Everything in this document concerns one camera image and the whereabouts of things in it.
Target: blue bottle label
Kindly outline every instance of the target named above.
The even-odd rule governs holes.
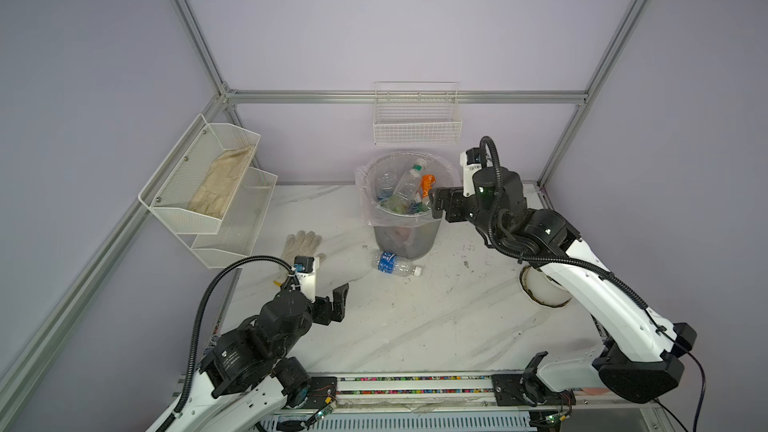
[[[395,260],[397,260],[397,255],[382,252],[382,256],[379,259],[379,270],[391,274],[395,270]]]

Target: marble tabletop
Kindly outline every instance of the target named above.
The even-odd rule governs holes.
[[[524,192],[529,207],[542,206],[533,185]],[[350,284],[344,321],[313,325],[290,352],[311,373],[518,370],[541,350],[600,340],[580,303],[534,303],[518,281],[521,265],[487,249],[466,223],[443,222],[435,246],[416,260],[423,275],[410,278],[371,268],[378,247],[354,186],[276,187],[254,254],[281,255],[299,230],[321,235],[318,253],[327,254],[317,295]],[[284,277],[275,264],[247,264],[221,330],[258,314]]]

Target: white wire basket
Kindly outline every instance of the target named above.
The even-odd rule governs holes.
[[[229,213],[218,234],[197,235],[192,253],[208,268],[222,268],[248,257],[264,223],[266,208],[277,184],[277,176],[249,167],[244,174]]]
[[[373,141],[378,146],[458,144],[457,82],[377,82]]]
[[[247,157],[247,163],[251,163],[261,138],[255,132],[232,124],[207,123],[202,116],[198,120],[203,120],[203,129],[198,132],[192,145],[184,154],[184,158],[178,161],[159,192],[152,197],[149,204],[142,200],[143,189],[139,194],[139,200],[142,200],[150,212],[174,234],[197,235],[219,232],[230,213],[234,196],[229,197],[221,218],[188,210],[190,201],[197,189],[203,185],[208,168],[216,158],[226,150],[252,146],[253,149]],[[244,177],[245,173],[237,178],[235,190],[240,187]]]

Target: glove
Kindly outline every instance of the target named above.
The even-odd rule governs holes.
[[[321,235],[315,235],[314,232],[309,233],[299,231],[296,235],[288,235],[286,238],[286,246],[283,249],[283,254],[280,256],[289,265],[293,265],[297,255],[304,255],[306,257],[313,257],[317,248],[322,242]],[[320,261],[326,259],[325,254],[320,254]]]

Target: trash can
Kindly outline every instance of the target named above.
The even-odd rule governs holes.
[[[427,162],[422,172],[435,176],[434,187],[460,185],[458,173],[450,162],[420,152],[395,152],[355,170],[355,184],[360,191],[363,220],[373,226],[379,248],[384,252],[410,259],[419,258],[429,252],[435,244],[441,219],[432,218],[431,211],[407,216],[381,207],[376,194],[376,178],[384,171],[394,171],[400,177],[413,167],[417,158]]]

